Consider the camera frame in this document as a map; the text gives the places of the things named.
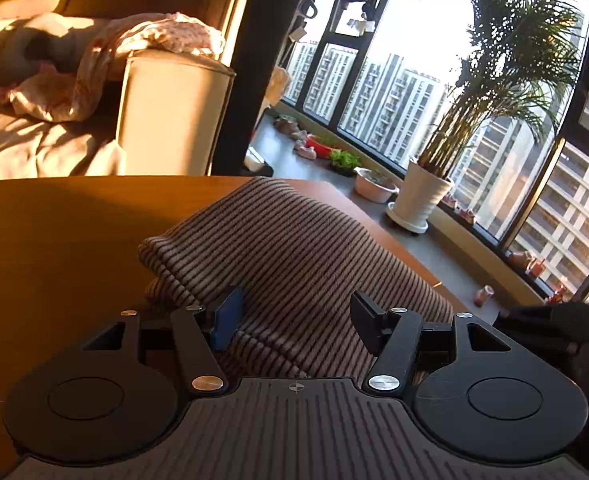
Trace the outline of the striped grey knit garment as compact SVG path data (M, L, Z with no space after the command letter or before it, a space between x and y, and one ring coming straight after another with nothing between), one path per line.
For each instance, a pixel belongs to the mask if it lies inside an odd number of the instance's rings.
M349 377L372 355L349 315L353 292L449 323L451 304L352 217L256 178L138 248L155 304L209 307L234 288L244 316L217 361L231 380Z

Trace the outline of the white ribbed plant pot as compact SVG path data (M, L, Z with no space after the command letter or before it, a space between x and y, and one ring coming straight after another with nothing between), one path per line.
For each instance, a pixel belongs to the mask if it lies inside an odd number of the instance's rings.
M385 213L406 231L423 234L428 230L430 214L452 187L451 179L436 177L412 160L397 199L387 204Z

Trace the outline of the green leafy small plant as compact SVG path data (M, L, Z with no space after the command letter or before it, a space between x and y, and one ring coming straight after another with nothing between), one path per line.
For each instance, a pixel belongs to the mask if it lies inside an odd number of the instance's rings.
M329 156L330 169L345 177L352 177L360 166L360 158L348 151L333 150Z

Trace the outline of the red plant pot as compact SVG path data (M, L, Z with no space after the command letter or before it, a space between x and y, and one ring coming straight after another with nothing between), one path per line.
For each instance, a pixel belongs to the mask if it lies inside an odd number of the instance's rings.
M308 133L306 136L305 146L311 148L316 153L316 156L321 159L331 159L331 154L339 151L339 148L332 143L327 143L323 138L313 133Z

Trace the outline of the white upright vacuum cleaner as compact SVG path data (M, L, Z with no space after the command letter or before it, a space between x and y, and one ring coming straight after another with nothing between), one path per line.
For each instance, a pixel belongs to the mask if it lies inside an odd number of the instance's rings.
M316 18L317 14L318 9L317 6L315 6L314 0L299 0L293 19L289 25L285 43L282 45L279 54L277 55L277 62L270 75L270 81L268 81L268 86L250 139L253 139L256 131L258 131L265 112L270 107L275 106L284 97L288 90L292 77L287 70L281 66L282 58L306 35L305 24L309 20ZM244 157L244 166L242 166L241 174L264 174L264 176L271 176L273 170L268 168L267 162L265 162L259 152L256 151L255 148L252 148L252 146L249 146L246 151L246 157Z

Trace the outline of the beige sofa with cover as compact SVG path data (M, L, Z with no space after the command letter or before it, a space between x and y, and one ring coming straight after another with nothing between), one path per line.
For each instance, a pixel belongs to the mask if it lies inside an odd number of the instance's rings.
M0 180L204 176L241 0L0 0Z

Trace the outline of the tall palm plant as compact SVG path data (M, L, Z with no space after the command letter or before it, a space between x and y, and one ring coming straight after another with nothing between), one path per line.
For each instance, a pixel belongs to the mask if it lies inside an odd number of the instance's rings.
M461 62L454 101L417 164L447 179L491 119L524 122L535 143L559 127L552 105L579 78L579 9L563 0L470 0L471 53Z

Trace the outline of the grey neck pillow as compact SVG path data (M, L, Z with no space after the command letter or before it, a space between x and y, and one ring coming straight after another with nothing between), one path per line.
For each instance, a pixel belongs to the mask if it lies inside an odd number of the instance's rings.
M73 30L63 36L35 28L0 32L0 83L14 84L34 76L45 65L75 73L87 41Z

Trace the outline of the pink floral blanket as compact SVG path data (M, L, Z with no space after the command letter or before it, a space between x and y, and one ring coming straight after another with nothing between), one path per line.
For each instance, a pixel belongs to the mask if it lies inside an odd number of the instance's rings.
M74 74L40 72L7 93L18 115L44 122L84 122L94 114L116 63L134 51L160 49L216 58L224 35L198 18L177 12L144 13L113 20L89 41Z

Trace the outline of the pink white bowl planter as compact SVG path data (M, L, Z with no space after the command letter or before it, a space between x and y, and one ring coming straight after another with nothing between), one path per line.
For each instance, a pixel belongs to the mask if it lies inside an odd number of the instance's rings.
M386 204L399 192L393 180L365 167L355 169L355 192L377 204Z

